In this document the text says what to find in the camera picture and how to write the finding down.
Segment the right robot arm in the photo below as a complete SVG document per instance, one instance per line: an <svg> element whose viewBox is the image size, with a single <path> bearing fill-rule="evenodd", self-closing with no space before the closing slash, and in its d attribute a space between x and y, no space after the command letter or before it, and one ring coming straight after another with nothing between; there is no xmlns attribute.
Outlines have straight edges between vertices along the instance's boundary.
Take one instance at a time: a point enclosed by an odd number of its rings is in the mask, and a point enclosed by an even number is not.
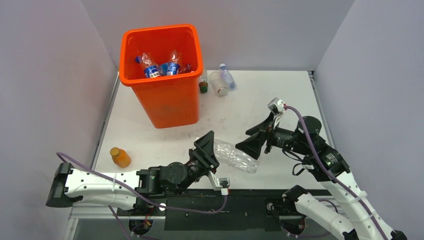
<svg viewBox="0 0 424 240"><path fill-rule="evenodd" d="M284 153L303 155L300 165L313 175L339 204L344 215L322 204L299 185L283 195L283 209L304 215L338 240L405 240L406 235L390 227L367 200L343 156L320 136L321 122L313 116L300 116L295 130L280 128L271 113L266 120L248 129L248 138L236 149L258 159L262 152L280 148Z"/></svg>

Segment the clear crushed bottle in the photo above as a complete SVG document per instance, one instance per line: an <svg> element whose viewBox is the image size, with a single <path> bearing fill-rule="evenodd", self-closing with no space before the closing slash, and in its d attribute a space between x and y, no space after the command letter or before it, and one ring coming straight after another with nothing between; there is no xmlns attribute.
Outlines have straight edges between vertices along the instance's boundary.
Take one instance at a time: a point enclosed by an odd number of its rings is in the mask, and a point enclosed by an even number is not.
<svg viewBox="0 0 424 240"><path fill-rule="evenodd" d="M223 97L228 94L228 86L225 83L221 73L219 71L213 71L208 76L208 81L212 85L214 92L219 96Z"/></svg>

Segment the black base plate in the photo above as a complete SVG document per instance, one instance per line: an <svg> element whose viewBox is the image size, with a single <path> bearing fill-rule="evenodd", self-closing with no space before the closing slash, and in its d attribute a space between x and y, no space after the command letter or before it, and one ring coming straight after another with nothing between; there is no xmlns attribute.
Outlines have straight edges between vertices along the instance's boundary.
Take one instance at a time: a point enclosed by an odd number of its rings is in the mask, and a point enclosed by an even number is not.
<svg viewBox="0 0 424 240"><path fill-rule="evenodd" d="M148 220L152 220L155 227L163 223L166 231L278 231L279 226L267 205L282 206L284 192L283 189L231 189L226 206L219 213L160 211L155 207ZM192 189L182 195L169 194L155 201L171 207L212 212L223 205L224 198L213 190Z"/></svg>

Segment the small clear water bottle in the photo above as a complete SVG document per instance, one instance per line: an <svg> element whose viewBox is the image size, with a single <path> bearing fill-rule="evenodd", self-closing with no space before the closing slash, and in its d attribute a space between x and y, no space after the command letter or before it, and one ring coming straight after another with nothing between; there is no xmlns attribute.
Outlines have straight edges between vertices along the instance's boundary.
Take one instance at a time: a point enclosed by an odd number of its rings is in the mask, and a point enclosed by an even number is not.
<svg viewBox="0 0 424 240"><path fill-rule="evenodd" d="M221 63L219 65L219 72L223 78L223 80L226 82L228 88L233 91L237 88L236 82L234 80L234 77L230 74L230 72L227 69L227 66L224 63Z"/></svg>

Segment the green cap brown bottle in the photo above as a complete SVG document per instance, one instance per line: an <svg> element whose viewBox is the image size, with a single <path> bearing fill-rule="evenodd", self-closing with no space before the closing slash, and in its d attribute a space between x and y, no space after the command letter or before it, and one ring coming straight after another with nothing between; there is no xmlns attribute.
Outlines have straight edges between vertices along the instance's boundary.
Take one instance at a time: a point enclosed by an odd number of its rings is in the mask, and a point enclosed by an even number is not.
<svg viewBox="0 0 424 240"><path fill-rule="evenodd" d="M208 92L208 79L205 75L201 75L198 78L198 86L199 86L199 91L200 93L204 94Z"/></svg>

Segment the blue cap pepsi bottle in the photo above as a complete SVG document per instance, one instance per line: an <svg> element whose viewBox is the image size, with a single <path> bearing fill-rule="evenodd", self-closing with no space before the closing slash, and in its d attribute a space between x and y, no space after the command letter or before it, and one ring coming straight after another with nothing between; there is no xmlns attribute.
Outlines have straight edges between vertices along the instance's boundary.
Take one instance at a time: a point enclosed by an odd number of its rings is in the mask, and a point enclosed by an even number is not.
<svg viewBox="0 0 424 240"><path fill-rule="evenodd" d="M182 55L179 51L173 50L168 58L166 67L163 69L165 76L177 75L182 65Z"/></svg>

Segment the pepsi bottle back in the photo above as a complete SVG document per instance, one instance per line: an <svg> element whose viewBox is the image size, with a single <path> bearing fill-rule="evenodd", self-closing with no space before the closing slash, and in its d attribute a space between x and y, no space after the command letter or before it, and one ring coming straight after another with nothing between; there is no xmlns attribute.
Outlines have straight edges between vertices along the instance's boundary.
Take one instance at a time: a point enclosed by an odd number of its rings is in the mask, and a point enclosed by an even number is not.
<svg viewBox="0 0 424 240"><path fill-rule="evenodd" d="M135 61L141 66L146 78L161 77L159 66L153 61L148 53L143 52L135 57Z"/></svg>

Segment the small orange juice bottle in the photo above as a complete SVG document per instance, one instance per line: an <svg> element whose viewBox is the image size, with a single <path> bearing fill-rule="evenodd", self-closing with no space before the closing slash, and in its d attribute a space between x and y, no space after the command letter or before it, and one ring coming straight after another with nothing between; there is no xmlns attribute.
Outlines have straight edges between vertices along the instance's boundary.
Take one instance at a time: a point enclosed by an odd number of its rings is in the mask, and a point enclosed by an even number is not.
<svg viewBox="0 0 424 240"><path fill-rule="evenodd" d="M132 160L130 156L121 148L113 147L110 149L109 154L111 155L113 163L120 168L126 168L131 164Z"/></svg>

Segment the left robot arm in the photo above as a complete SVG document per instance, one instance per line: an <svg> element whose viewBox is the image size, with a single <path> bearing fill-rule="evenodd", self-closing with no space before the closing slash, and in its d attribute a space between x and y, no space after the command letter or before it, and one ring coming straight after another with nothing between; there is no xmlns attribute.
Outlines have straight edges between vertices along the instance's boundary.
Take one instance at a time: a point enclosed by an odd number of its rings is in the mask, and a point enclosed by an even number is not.
<svg viewBox="0 0 424 240"><path fill-rule="evenodd" d="M116 207L144 215L149 205L161 210L177 211L159 203L167 194L179 195L202 177L208 177L215 191L227 197L230 179L216 177L219 162L214 154L214 132L211 130L194 142L186 163L172 162L166 166L128 172L100 173L63 152L57 152L62 163L57 168L46 200L51 208L69 208L75 203Z"/></svg>

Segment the orange plastic bin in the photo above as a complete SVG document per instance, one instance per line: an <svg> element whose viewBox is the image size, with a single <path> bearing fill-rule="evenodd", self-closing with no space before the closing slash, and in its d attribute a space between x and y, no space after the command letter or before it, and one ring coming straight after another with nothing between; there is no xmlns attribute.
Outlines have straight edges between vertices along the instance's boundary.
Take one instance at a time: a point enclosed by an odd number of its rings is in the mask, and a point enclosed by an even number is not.
<svg viewBox="0 0 424 240"><path fill-rule="evenodd" d="M189 64L187 73L162 76L158 69L142 67L137 57L147 54L159 65L171 62L172 51ZM131 29L121 39L120 82L133 90L157 129L195 124L199 120L198 78L204 70L197 29L175 24Z"/></svg>

